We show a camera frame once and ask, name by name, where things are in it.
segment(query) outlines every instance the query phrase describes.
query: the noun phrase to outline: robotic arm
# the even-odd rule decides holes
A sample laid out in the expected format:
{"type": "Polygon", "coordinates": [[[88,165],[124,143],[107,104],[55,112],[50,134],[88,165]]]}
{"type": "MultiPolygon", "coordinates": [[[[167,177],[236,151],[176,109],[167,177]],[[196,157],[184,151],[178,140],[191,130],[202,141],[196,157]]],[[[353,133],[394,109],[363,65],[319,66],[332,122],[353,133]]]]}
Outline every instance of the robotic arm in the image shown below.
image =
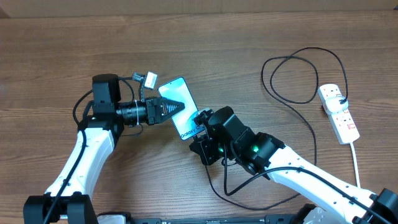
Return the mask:
{"type": "MultiPolygon", "coordinates": [[[[44,195],[27,199],[24,205],[25,224],[53,223],[60,218],[68,219],[69,223],[98,224],[90,198],[102,166],[113,152],[124,125],[159,124],[185,108],[183,103],[166,98],[144,98],[144,88],[153,89],[156,78],[157,75],[151,72],[148,75],[135,73],[132,78],[121,78],[115,74],[93,77],[94,101],[89,103],[93,107],[93,115],[83,116],[79,122],[75,148],[55,182],[44,195]],[[119,81],[125,82],[126,79],[140,83],[139,101],[119,103],[119,81]]],[[[128,213],[124,214],[124,220],[129,220],[128,213]]]]}
{"type": "MultiPolygon", "coordinates": [[[[102,166],[112,153],[124,125],[162,123],[183,110],[184,104],[159,97],[144,98],[143,88],[154,87],[153,73],[147,76],[134,74],[131,79],[141,84],[140,100],[118,103],[121,100],[120,78],[113,74],[93,77],[93,115],[85,116],[79,123],[76,146],[56,181],[44,195],[27,199],[25,224],[42,224],[53,204],[56,209],[49,222],[67,218],[69,223],[81,224],[134,223],[129,213],[108,213],[97,219],[90,198],[102,166]],[[60,200],[55,203],[85,141],[86,149],[80,163],[60,200]]],[[[206,134],[195,136],[190,150],[200,156],[204,165],[210,166],[222,157],[236,159],[253,175],[251,180],[264,176],[296,190],[320,207],[305,211],[297,223],[398,223],[398,196],[395,193],[384,189],[376,195],[333,177],[301,158],[274,136],[254,134],[229,106],[216,112],[203,111],[194,121],[204,125],[206,134]]]]}
{"type": "Polygon", "coordinates": [[[398,223],[398,196],[395,193],[384,189],[376,195],[333,177],[301,158],[274,136],[254,134],[229,106],[215,113],[203,111],[194,121],[206,128],[206,134],[194,138],[190,145],[202,164],[212,165],[221,157],[235,159],[254,175],[252,179],[263,175],[290,187],[324,209],[306,214],[301,222],[398,223]]]}

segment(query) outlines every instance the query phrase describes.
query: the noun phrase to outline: power cord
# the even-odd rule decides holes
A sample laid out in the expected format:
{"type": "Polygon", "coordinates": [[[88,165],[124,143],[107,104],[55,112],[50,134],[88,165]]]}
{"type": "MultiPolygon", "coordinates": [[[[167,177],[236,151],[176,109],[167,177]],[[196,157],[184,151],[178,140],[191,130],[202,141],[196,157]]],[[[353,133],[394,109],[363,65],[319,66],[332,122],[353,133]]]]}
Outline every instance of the power cord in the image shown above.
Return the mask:
{"type": "Polygon", "coordinates": [[[358,164],[356,163],[356,154],[355,154],[355,148],[354,148],[354,143],[350,142],[349,146],[351,146],[351,153],[353,154],[353,162],[354,162],[354,171],[355,171],[355,180],[356,180],[356,186],[361,188],[361,183],[359,182],[359,172],[358,172],[358,164]]]}
{"type": "MultiPolygon", "coordinates": [[[[345,79],[345,84],[346,84],[346,97],[345,97],[344,100],[341,101],[341,103],[344,103],[344,102],[347,100],[347,98],[348,98],[348,83],[347,83],[347,76],[346,76],[346,71],[345,71],[343,62],[341,62],[340,58],[339,58],[335,53],[333,53],[332,51],[327,50],[327,49],[323,49],[323,48],[320,48],[320,47],[306,47],[306,48],[297,50],[296,52],[292,53],[292,54],[289,55],[289,56],[273,57],[273,58],[270,58],[270,59],[266,60],[266,61],[264,62],[264,64],[263,64],[263,66],[262,66],[262,69],[261,69],[261,82],[262,82],[262,85],[263,85],[264,89],[266,90],[266,92],[267,92],[271,97],[273,97],[275,100],[277,100],[278,102],[282,103],[283,105],[287,106],[287,107],[290,108],[292,111],[294,111],[297,115],[300,116],[300,118],[303,120],[303,122],[308,126],[308,128],[309,128],[309,130],[311,131],[312,136],[313,136],[313,142],[314,142],[314,165],[316,166],[316,165],[317,165],[317,138],[316,138],[316,135],[315,135],[315,132],[314,132],[313,128],[311,127],[310,123],[309,123],[297,110],[295,110],[292,106],[290,106],[290,105],[288,105],[287,103],[285,103],[285,102],[282,101],[282,100],[284,100],[284,101],[286,101],[286,102],[295,103],[295,104],[306,104],[306,103],[311,102],[311,101],[315,98],[315,96],[317,95],[317,90],[318,90],[318,87],[319,87],[319,76],[318,76],[318,70],[317,70],[316,66],[315,66],[311,61],[309,61],[309,60],[307,60],[307,59],[305,59],[305,58],[294,56],[294,55],[297,54],[298,52],[301,52],[301,51],[303,51],[303,50],[308,50],[308,49],[316,49],[316,50],[323,50],[323,51],[329,52],[329,53],[331,53],[333,56],[335,56],[335,58],[337,59],[337,61],[339,61],[340,66],[341,66],[341,69],[342,69],[342,71],[343,71],[343,75],[344,75],[344,79],[345,79]],[[271,86],[272,91],[273,91],[280,99],[282,99],[282,100],[278,99],[276,96],[274,96],[273,94],[271,94],[271,92],[267,89],[266,84],[264,83],[264,68],[265,68],[266,64],[267,64],[269,61],[271,61],[271,60],[280,59],[280,58],[284,58],[284,60],[283,60],[283,61],[274,69],[274,71],[272,72],[272,75],[271,75],[271,77],[270,77],[269,83],[270,83],[270,86],[271,86]],[[289,100],[289,99],[287,99],[287,98],[281,96],[280,94],[278,94],[278,92],[275,90],[274,86],[272,85],[272,78],[274,77],[275,72],[278,70],[278,68],[279,68],[283,63],[285,63],[286,61],[288,61],[288,60],[290,60],[290,59],[292,59],[292,58],[293,58],[293,59],[298,59],[298,60],[303,60],[304,62],[309,63],[309,64],[313,67],[313,69],[314,69],[314,71],[315,71],[315,76],[316,76],[317,84],[316,84],[316,87],[315,87],[314,94],[313,94],[312,97],[311,97],[309,100],[307,100],[307,101],[292,101],[292,100],[289,100]]],[[[230,144],[230,149],[231,149],[231,152],[234,154],[236,160],[239,162],[240,159],[239,159],[239,157],[236,155],[236,153],[235,153],[235,151],[234,151],[234,149],[233,149],[233,143],[232,143],[232,142],[231,142],[231,144],[230,144]]],[[[227,167],[228,167],[227,159],[225,159],[224,161],[225,161],[225,164],[226,164],[226,166],[224,166],[224,193],[225,193],[227,196],[230,196],[230,195],[232,195],[232,194],[235,194],[235,193],[236,193],[238,190],[240,190],[242,187],[244,187],[244,186],[246,186],[247,184],[249,184],[253,179],[252,179],[252,180],[249,179],[247,182],[243,183],[243,185],[240,186],[240,188],[236,188],[236,189],[234,189],[232,192],[228,193],[228,191],[226,190],[226,180],[227,180],[227,173],[228,173],[228,171],[227,171],[227,170],[228,170],[228,168],[227,168],[227,167]]],[[[279,205],[279,204],[281,204],[281,203],[287,202],[287,201],[289,201],[289,200],[291,200],[291,199],[293,199],[293,198],[295,198],[295,197],[297,197],[297,196],[300,195],[300,194],[295,194],[295,195],[293,195],[292,197],[287,198],[287,199],[285,199],[285,200],[283,200],[283,201],[281,201],[281,202],[275,203],[274,205],[271,205],[270,207],[267,207],[267,208],[248,208],[248,207],[239,205],[239,204],[237,204],[237,203],[231,202],[231,201],[229,201],[229,200],[226,200],[225,198],[223,198],[223,197],[221,197],[220,195],[218,195],[218,193],[214,190],[214,188],[213,188],[213,186],[212,186],[211,179],[210,179],[210,175],[209,175],[208,172],[207,172],[207,174],[208,174],[210,186],[211,186],[211,188],[213,189],[214,193],[215,193],[217,196],[219,196],[219,198],[221,198],[221,199],[223,199],[223,200],[225,200],[225,201],[227,201],[227,202],[229,202],[229,203],[232,203],[232,204],[234,204],[234,205],[237,205],[237,206],[239,206],[239,207],[241,207],[241,208],[245,208],[245,209],[249,209],[249,210],[267,210],[267,209],[270,209],[270,208],[272,208],[272,207],[275,207],[275,206],[277,206],[277,205],[279,205]]]]}

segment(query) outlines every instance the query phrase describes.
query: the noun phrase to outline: socket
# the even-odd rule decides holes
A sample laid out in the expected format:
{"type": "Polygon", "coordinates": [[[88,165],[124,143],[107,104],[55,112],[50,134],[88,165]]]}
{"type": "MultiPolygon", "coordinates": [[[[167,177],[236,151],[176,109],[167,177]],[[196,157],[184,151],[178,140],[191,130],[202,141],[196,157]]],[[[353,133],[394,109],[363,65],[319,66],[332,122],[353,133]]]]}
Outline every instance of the socket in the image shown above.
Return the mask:
{"type": "Polygon", "coordinates": [[[328,117],[330,120],[330,124],[335,131],[338,142],[340,144],[349,144],[357,140],[359,138],[359,132],[356,128],[353,117],[349,113],[348,108],[344,110],[344,107],[328,108],[326,105],[327,101],[332,98],[343,97],[338,86],[335,84],[322,85],[318,89],[318,94],[326,113],[328,111],[334,112],[332,114],[328,113],[328,117]]]}

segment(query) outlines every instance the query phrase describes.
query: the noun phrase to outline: white power cord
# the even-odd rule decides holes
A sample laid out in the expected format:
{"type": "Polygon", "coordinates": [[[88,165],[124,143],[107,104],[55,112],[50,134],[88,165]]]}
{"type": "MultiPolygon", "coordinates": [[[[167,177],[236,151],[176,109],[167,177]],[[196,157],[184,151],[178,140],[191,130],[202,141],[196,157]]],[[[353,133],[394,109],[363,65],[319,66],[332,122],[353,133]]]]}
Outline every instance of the white power cord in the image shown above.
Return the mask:
{"type": "Polygon", "coordinates": [[[354,143],[350,142],[349,145],[351,146],[351,152],[353,153],[356,186],[361,188],[361,183],[359,182],[358,164],[356,163],[356,154],[355,154],[354,143]]]}

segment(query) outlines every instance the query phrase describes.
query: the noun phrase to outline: green led light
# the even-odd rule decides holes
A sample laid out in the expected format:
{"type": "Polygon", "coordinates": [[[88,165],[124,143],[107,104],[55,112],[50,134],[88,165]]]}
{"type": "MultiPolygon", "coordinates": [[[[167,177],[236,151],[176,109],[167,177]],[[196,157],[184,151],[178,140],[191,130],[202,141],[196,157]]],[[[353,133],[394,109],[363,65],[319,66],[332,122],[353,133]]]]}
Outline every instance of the green led light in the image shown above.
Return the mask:
{"type": "Polygon", "coordinates": [[[253,151],[258,152],[259,148],[257,146],[253,146],[253,151]]]}

